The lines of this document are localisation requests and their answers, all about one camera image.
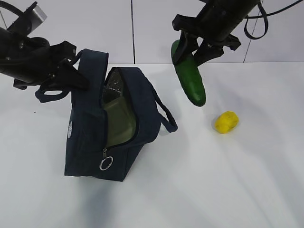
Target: zipper pull ring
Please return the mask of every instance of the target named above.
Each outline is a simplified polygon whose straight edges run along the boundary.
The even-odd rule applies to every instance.
[[[101,163],[100,163],[100,165],[99,165],[99,169],[100,169],[101,171],[105,171],[105,170],[109,169],[109,168],[111,167],[112,163],[113,163],[113,160],[114,160],[112,156],[109,156],[109,157],[108,157],[108,156],[106,155],[106,152],[107,152],[107,149],[104,148],[104,149],[103,149],[103,157],[104,157],[104,159],[101,161]],[[103,168],[103,167],[102,167],[102,166],[103,166],[103,163],[104,163],[107,159],[110,159],[110,163],[108,164],[107,167]]]

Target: bag logo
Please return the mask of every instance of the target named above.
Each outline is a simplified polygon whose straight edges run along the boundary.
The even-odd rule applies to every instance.
[[[72,128],[73,128],[73,123],[71,121],[70,124],[69,124],[69,126],[68,126],[68,130],[67,130],[67,137],[68,137],[68,139],[71,138]]]

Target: zipper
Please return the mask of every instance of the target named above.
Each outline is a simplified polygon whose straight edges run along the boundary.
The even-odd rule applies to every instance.
[[[106,155],[106,152],[107,152],[107,149],[104,148],[104,149],[103,149],[103,157],[104,157],[104,159],[101,161],[101,163],[100,163],[100,165],[99,165],[99,169],[100,169],[101,171],[106,171],[107,169],[109,169],[109,168],[111,167],[112,163],[113,163],[113,160],[114,160],[112,156],[109,156],[109,157],[108,157],[108,156]],[[103,164],[104,164],[104,162],[105,162],[107,159],[110,159],[110,163],[108,164],[107,167],[103,168]]]
[[[102,106],[102,99],[103,99],[103,92],[104,92],[104,86],[108,83],[108,77],[107,77],[107,75],[106,75],[106,71],[107,71],[107,69],[108,69],[108,63],[109,63],[109,53],[107,53],[106,54],[106,56],[107,56],[107,58],[106,58],[106,60],[105,60],[105,68],[104,68],[104,72],[103,72],[103,75],[104,75],[104,81],[103,81],[103,83],[101,84],[101,88],[102,89],[100,89],[99,90],[99,97],[100,97],[100,101],[99,101],[99,106],[100,106],[100,108],[102,108],[102,110],[103,110],[103,112],[104,112],[104,127],[105,127],[105,129],[108,129],[108,113],[106,112],[106,110],[105,109],[103,109],[103,106]],[[107,133],[105,133],[104,134],[104,146],[106,145],[106,141],[108,140],[108,134]],[[104,148],[103,149],[103,155],[106,155],[106,151],[107,151],[107,149],[106,148]]]
[[[138,134],[138,131],[139,131],[139,120],[138,120],[138,117],[137,117],[137,115],[136,115],[136,112],[135,112],[135,109],[134,109],[134,106],[133,106],[133,103],[132,103],[132,100],[131,100],[131,95],[130,95],[130,92],[129,92],[129,89],[128,89],[128,86],[127,86],[127,84],[126,84],[126,82],[125,82],[125,80],[124,80],[124,77],[123,77],[123,74],[122,74],[122,71],[121,71],[121,69],[120,68],[118,68],[118,67],[113,67],[112,68],[112,70],[109,72],[109,74],[112,72],[112,71],[114,71],[114,70],[118,70],[118,72],[119,72],[119,74],[120,74],[120,77],[121,77],[121,80],[123,81],[123,85],[127,88],[127,93],[128,93],[128,98],[129,98],[129,100],[130,100],[130,106],[131,106],[131,109],[132,109],[132,111],[133,111],[133,113],[134,113],[134,116],[135,116],[135,119],[136,119],[136,129],[135,129],[135,133],[134,133],[134,136],[130,139],[130,140],[128,140],[128,141],[126,141],[126,142],[124,142],[124,143],[121,143],[121,144],[117,144],[117,145],[113,145],[113,146],[110,146],[110,147],[105,147],[105,148],[103,148],[103,157],[104,157],[104,160],[105,159],[107,159],[108,158],[108,156],[107,156],[107,151],[109,151],[110,149],[112,149],[112,148],[115,148],[115,147],[118,147],[118,146],[123,146],[123,145],[126,145],[126,144],[128,144],[129,142],[131,142],[136,136],[137,136],[137,134]],[[108,84],[108,81],[110,80],[110,78],[109,77],[107,77],[106,79],[105,79],[105,86]],[[105,112],[105,126],[106,126],[106,129],[108,128],[108,115],[107,115],[107,112],[104,110],[104,112]],[[104,142],[105,142],[105,144],[106,144],[106,141],[107,141],[107,136],[108,136],[108,134],[106,133],[106,134],[104,134]]]

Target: open zipper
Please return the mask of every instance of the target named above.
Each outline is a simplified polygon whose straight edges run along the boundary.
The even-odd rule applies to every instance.
[[[113,146],[110,146],[110,147],[105,147],[106,142],[107,142],[107,140],[108,140],[108,138],[107,138],[107,137],[108,137],[108,134],[107,134],[107,131],[106,131],[106,133],[104,134],[104,143],[105,143],[105,144],[104,144],[104,148],[103,148],[103,160],[101,161],[100,166],[99,166],[99,168],[100,168],[101,171],[105,171],[105,170],[109,169],[109,168],[111,167],[113,161],[114,161],[114,159],[113,159],[112,156],[107,156],[107,152],[108,152],[110,149],[112,149],[112,148],[115,148],[115,147],[118,147],[118,146],[124,146],[124,145],[130,143],[131,141],[134,140],[134,138],[137,136],[138,131],[139,131],[139,119],[138,119],[138,116],[137,116],[137,114],[136,114],[136,112],[135,112],[135,109],[134,109],[134,106],[133,106],[132,97],[131,97],[131,95],[130,95],[130,91],[129,91],[129,89],[128,89],[128,85],[127,85],[126,82],[125,82],[125,79],[124,79],[124,77],[123,77],[123,74],[122,74],[122,71],[120,70],[120,68],[118,68],[118,67],[113,67],[113,68],[111,69],[111,71],[109,72],[109,74],[108,74],[106,80],[104,81],[104,85],[103,85],[103,86],[106,86],[106,85],[107,85],[108,81],[110,80],[109,75],[110,75],[114,70],[116,70],[116,69],[117,69],[118,72],[119,72],[119,75],[120,75],[120,78],[121,78],[121,80],[122,80],[122,82],[123,82],[124,88],[126,88],[126,90],[127,90],[127,93],[128,93],[128,96],[127,96],[127,97],[128,97],[128,99],[129,99],[130,107],[131,107],[131,109],[132,109],[132,111],[133,111],[133,113],[134,113],[135,120],[136,120],[136,129],[135,129],[135,133],[134,133],[134,135],[133,135],[133,137],[132,137],[131,139],[129,139],[128,141],[126,141],[126,142],[124,142],[124,143],[120,143],[120,144],[113,145]],[[104,124],[105,124],[105,129],[108,129],[108,113],[106,112],[105,109],[103,109],[103,111],[104,111],[104,116],[105,116],[105,119],[104,119],[104,122],[105,122],[105,123],[104,123]],[[109,164],[105,169],[102,169],[103,163],[104,163],[105,160],[107,160],[108,158],[111,159],[110,164]]]

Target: yellow potato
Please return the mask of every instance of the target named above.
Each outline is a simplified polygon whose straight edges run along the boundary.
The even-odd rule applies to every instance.
[[[238,124],[238,116],[234,112],[224,112],[214,123],[215,129],[221,133],[226,134],[230,132]]]

